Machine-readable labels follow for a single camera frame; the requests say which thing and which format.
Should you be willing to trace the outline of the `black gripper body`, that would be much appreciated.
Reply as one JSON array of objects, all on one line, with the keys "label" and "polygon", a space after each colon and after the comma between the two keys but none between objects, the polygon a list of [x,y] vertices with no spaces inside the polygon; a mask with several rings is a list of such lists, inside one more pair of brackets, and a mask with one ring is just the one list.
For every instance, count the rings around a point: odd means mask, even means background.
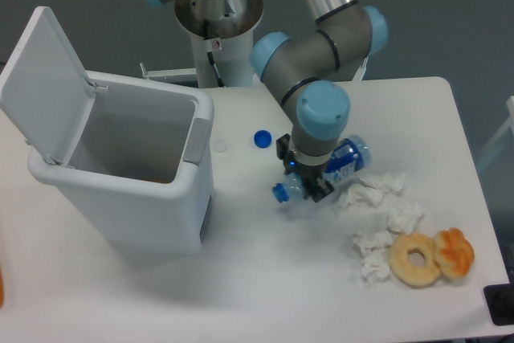
[{"label": "black gripper body", "polygon": [[284,173],[296,174],[306,189],[314,189],[320,183],[328,159],[328,154],[314,157],[300,151],[287,150],[283,159]]}]

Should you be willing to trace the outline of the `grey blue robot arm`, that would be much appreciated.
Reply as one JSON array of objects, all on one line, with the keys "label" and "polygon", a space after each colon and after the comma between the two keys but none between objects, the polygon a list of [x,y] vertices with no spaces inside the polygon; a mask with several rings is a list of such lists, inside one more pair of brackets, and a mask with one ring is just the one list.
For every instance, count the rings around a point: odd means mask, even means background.
[{"label": "grey blue robot arm", "polygon": [[307,0],[313,34],[294,41],[272,32],[254,40],[263,0],[146,1],[173,3],[190,37],[200,87],[243,86],[258,78],[291,121],[291,132],[276,142],[285,174],[272,190],[277,201],[319,201],[332,193],[344,169],[364,167],[365,147],[341,138],[349,97],[328,76],[386,45],[388,26],[377,8],[358,0]]}]

